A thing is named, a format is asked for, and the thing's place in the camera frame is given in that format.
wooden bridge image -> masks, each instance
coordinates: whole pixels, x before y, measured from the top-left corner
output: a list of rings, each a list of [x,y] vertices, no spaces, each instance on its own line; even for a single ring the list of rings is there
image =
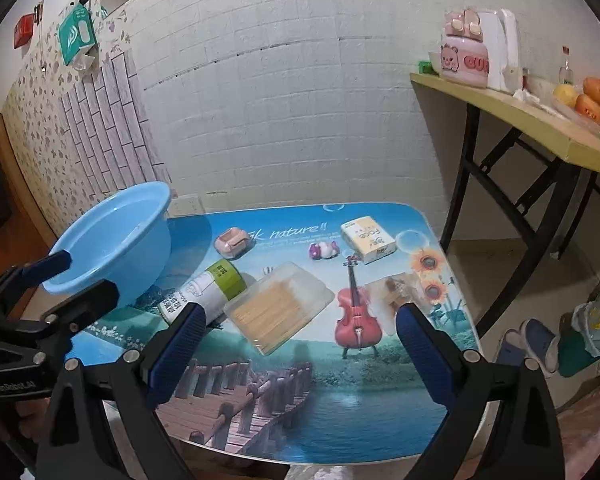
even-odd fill
[[[249,362],[200,366],[193,359],[171,400],[156,413],[166,432],[181,440],[231,453],[271,454],[306,400],[311,380],[311,363],[259,374]]]

glass bottle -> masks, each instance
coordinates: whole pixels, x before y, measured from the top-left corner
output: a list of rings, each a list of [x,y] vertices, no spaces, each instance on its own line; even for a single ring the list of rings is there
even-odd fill
[[[558,84],[573,84],[573,70],[569,68],[569,47],[562,46],[562,65],[558,75]]]

green label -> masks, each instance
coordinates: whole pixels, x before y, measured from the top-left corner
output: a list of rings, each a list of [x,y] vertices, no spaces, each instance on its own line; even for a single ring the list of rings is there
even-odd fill
[[[82,48],[95,44],[95,34],[89,11],[75,4],[58,29],[58,40],[64,64],[68,65]]]
[[[214,281],[226,296],[227,301],[232,300],[247,288],[240,272],[227,260],[218,260],[212,266],[207,267],[206,270],[214,277]]]

cotton swab container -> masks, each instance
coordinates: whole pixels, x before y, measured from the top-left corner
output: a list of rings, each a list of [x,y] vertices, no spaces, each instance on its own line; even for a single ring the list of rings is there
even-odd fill
[[[233,298],[224,312],[262,355],[269,355],[334,297],[314,275],[286,262]]]

floral wallpaper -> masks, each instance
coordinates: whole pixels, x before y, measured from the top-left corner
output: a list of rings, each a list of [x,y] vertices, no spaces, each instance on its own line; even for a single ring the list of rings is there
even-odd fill
[[[103,17],[100,0],[91,0],[91,17],[98,40],[96,60],[82,74],[65,66],[58,45],[58,28],[70,8],[68,4],[42,33],[40,42],[32,42],[18,79],[0,110],[24,179],[57,235],[106,196],[94,192],[84,171],[72,164],[75,145],[61,126],[59,99],[80,78],[127,50],[130,43],[125,31],[125,8]]]

